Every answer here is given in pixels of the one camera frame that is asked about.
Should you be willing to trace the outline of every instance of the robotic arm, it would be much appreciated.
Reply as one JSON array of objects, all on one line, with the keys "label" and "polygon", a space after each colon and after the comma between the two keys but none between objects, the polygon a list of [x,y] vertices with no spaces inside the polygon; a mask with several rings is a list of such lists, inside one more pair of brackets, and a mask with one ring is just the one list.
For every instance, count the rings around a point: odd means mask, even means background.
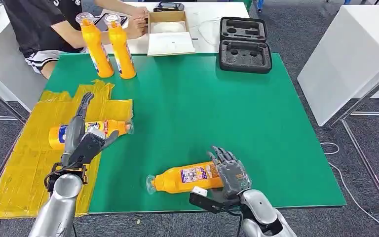
[{"label": "robotic arm", "polygon": [[213,149],[216,155],[211,152],[208,155],[222,179],[226,201],[207,198],[207,191],[196,187],[190,194],[190,203],[213,213],[225,211],[237,215],[231,210],[239,209],[242,213],[241,227],[248,237],[270,236],[265,235],[267,232],[274,237],[297,237],[266,196],[261,191],[251,189],[251,180],[243,164],[231,152],[214,146]]},{"label": "robotic arm", "polygon": [[91,92],[83,96],[76,115],[69,122],[61,162],[55,163],[44,179],[50,199],[41,207],[29,237],[71,236],[76,199],[82,185],[88,183],[85,165],[118,137],[118,131],[107,139],[95,128],[85,131],[86,110],[93,97]]},{"label": "robotic arm", "polygon": [[[75,217],[76,199],[82,185],[87,184],[86,164],[118,137],[114,131],[107,139],[95,128],[85,131],[85,115],[90,100],[88,92],[82,98],[76,115],[68,125],[65,150],[61,162],[53,165],[45,177],[44,185],[50,199],[41,207],[29,237],[70,237]],[[251,189],[251,180],[243,164],[229,151],[213,147],[216,156],[209,153],[215,164],[224,188],[224,202],[207,197],[207,190],[195,187],[190,193],[190,203],[213,213],[227,212],[241,216],[242,227],[248,237],[266,237],[270,232],[275,237],[297,237],[281,213],[272,207],[265,195]],[[240,214],[232,210],[239,209]]]}]

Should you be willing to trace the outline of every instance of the clear bottle cap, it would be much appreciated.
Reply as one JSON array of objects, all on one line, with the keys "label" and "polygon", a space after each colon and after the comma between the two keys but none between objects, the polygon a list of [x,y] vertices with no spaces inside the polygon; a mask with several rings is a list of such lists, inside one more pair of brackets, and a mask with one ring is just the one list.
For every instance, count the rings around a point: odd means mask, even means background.
[{"label": "clear bottle cap", "polygon": [[129,121],[125,122],[125,131],[127,132],[127,134],[134,134],[133,120],[130,119]]},{"label": "clear bottle cap", "polygon": [[121,16],[117,13],[111,13],[104,17],[104,22],[108,27],[117,27],[121,25]]},{"label": "clear bottle cap", "polygon": [[146,189],[148,190],[149,194],[153,194],[156,192],[156,187],[154,186],[154,176],[153,175],[148,175],[146,177]]},{"label": "clear bottle cap", "polygon": [[94,23],[94,16],[89,12],[79,13],[75,19],[81,26],[89,26]]}]

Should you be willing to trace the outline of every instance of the yellow cloth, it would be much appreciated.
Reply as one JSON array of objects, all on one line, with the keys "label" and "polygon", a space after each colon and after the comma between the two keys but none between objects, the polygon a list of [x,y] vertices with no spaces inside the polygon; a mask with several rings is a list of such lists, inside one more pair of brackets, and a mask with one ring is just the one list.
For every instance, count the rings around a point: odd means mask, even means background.
[{"label": "yellow cloth", "polygon": [[[132,100],[109,100],[113,84],[94,80],[93,85],[80,85],[74,98],[68,92],[43,92],[0,178],[0,219],[37,216],[48,200],[44,177],[54,163],[60,162],[63,150],[53,150],[48,142],[50,128],[68,124],[74,116],[84,93],[91,91],[85,121],[115,119],[126,121],[133,117]],[[87,214],[98,171],[101,154],[88,165],[88,184],[84,185],[76,203],[76,216]]]}]

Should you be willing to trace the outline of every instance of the black foam insert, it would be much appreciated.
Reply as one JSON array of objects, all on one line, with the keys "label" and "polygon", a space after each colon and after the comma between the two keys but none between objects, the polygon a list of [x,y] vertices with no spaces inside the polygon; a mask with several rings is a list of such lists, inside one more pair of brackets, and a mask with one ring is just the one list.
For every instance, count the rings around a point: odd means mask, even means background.
[{"label": "black foam insert", "polygon": [[271,54],[264,42],[223,40],[219,46],[220,68],[225,71],[268,73]]},{"label": "black foam insert", "polygon": [[220,68],[225,71],[268,73],[271,51],[262,19],[223,17],[220,21]]},{"label": "black foam insert", "polygon": [[265,42],[266,26],[262,19],[223,17],[220,21],[220,40]]}]

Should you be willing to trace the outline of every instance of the person's hand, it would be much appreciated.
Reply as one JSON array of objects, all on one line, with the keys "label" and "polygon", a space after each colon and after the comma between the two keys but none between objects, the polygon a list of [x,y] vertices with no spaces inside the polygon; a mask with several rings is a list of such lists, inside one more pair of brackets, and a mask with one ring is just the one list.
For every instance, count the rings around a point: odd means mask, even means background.
[{"label": "person's hand", "polygon": [[132,16],[142,16],[143,18],[149,17],[149,11],[145,6],[137,6]]},{"label": "person's hand", "polygon": [[135,39],[147,32],[146,21],[142,16],[131,16],[128,20],[128,26],[125,28],[127,38]]}]

